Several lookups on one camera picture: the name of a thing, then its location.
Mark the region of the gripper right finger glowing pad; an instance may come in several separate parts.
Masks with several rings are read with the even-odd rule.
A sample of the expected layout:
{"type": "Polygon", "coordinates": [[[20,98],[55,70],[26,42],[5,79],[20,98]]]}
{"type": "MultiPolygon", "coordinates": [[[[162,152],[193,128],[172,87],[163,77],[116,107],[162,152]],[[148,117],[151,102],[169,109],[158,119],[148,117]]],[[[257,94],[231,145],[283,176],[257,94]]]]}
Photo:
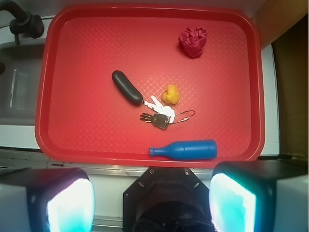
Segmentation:
{"type": "Polygon", "coordinates": [[[218,232],[307,232],[309,172],[303,160],[221,162],[209,204],[218,232]]]}

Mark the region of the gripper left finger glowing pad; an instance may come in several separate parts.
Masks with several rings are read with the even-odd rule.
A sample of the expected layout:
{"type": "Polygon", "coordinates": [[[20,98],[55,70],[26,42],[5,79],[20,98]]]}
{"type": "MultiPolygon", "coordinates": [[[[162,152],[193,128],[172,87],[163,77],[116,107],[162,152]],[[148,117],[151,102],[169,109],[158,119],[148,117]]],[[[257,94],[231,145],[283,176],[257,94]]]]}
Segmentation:
{"type": "Polygon", "coordinates": [[[90,232],[94,186],[80,168],[0,170],[2,232],[90,232]]]}

